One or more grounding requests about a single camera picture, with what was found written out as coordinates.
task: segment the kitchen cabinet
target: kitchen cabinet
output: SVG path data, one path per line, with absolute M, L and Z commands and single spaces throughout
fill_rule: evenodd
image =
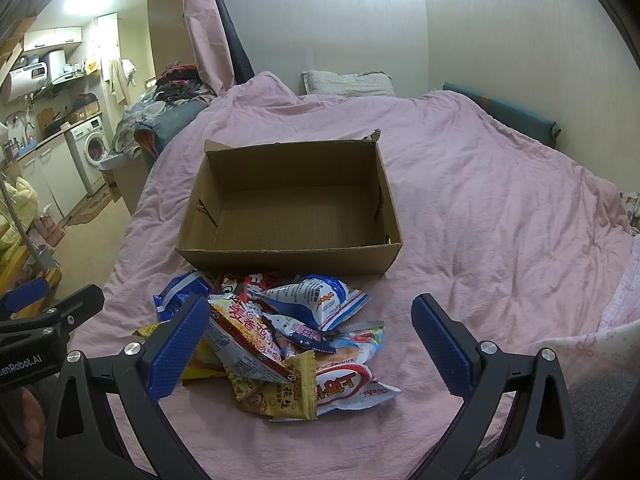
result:
M 38 194 L 38 206 L 56 222 L 69 215 L 86 196 L 86 188 L 69 152 L 64 134 L 45 142 L 18 161 L 20 173 Z
M 71 54 L 82 42 L 82 27 L 46 28 L 24 33 L 24 53 L 27 56 L 43 56 L 61 48 Z
M 44 175 L 44 171 L 42 171 L 42 166 L 40 165 L 36 151 L 34 150 L 21 158 L 18 161 L 18 167 L 20 167 L 22 178 L 31 184 L 31 187 L 33 187 L 38 194 L 38 206 L 40 210 L 44 209 L 44 206 L 47 204 L 51 204 L 49 213 L 56 222 L 60 222 L 62 220 L 62 213 L 60 213 L 58 204 L 56 204 L 53 194 L 49 189 L 47 177 Z

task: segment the countertop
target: countertop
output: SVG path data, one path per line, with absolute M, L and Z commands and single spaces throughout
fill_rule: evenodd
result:
M 38 144 L 36 144 L 34 146 L 34 148 L 32 150 L 29 150 L 26 153 L 23 153 L 22 155 L 20 155 L 19 157 L 17 157 L 15 160 L 20 160 L 21 158 L 23 158 L 24 156 L 29 155 L 32 151 L 37 150 L 38 148 L 41 148 L 42 146 L 44 146 L 47 142 L 49 142 L 50 140 L 55 139 L 57 136 L 60 136 L 62 134 L 64 134 L 65 132 L 68 132 L 70 129 L 75 128 L 76 126 L 78 126 L 79 124 L 85 123 L 87 121 L 90 121 L 91 119 L 96 118 L 98 115 L 101 115 L 102 112 L 98 112 L 95 114 L 92 114 L 90 116 L 88 116 L 86 119 L 83 119 L 82 121 L 78 121 L 77 123 L 73 123 L 71 126 L 67 126 L 66 128 L 62 128 L 59 132 L 56 132 L 55 134 L 53 134 L 52 136 L 47 137 L 44 140 L 41 140 Z

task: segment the washing machine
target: washing machine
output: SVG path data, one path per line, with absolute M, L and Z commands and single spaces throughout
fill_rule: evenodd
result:
M 98 169 L 98 165 L 109 154 L 102 119 L 97 116 L 78 124 L 65 132 L 65 137 L 86 193 L 91 196 L 105 184 Z

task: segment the metal pole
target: metal pole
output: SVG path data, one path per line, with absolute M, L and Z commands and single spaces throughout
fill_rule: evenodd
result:
M 24 231 L 24 228 L 22 227 L 22 222 L 20 221 L 20 218 L 18 218 L 18 215 L 15 212 L 14 206 L 11 204 L 12 199 L 9 197 L 6 187 L 4 186 L 5 180 L 6 180 L 6 175 L 0 171 L 0 181 L 2 183 L 2 186 L 0 186 L 0 191 L 2 192 L 2 197 L 4 198 L 4 204 L 6 205 L 6 208 L 9 210 L 9 214 L 11 215 L 11 218 L 14 220 L 14 224 L 15 224 L 14 227 L 20 233 L 20 238 L 22 238 L 22 241 L 24 242 L 24 244 L 27 246 L 27 249 L 31 253 L 31 257 L 35 262 L 36 270 L 42 273 L 43 278 L 46 278 L 47 272 L 49 271 L 49 269 L 45 267 L 44 264 L 42 263 L 42 260 L 40 259 L 40 255 L 38 254 L 38 249 L 34 247 L 34 245 L 31 243 L 31 240 L 29 240 L 27 233 Z

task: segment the washing machine door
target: washing machine door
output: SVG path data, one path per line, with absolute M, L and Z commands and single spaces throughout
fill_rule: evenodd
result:
M 104 136 L 101 132 L 92 132 L 86 136 L 83 154 L 89 164 L 97 168 L 108 153 L 109 150 L 104 143 Z

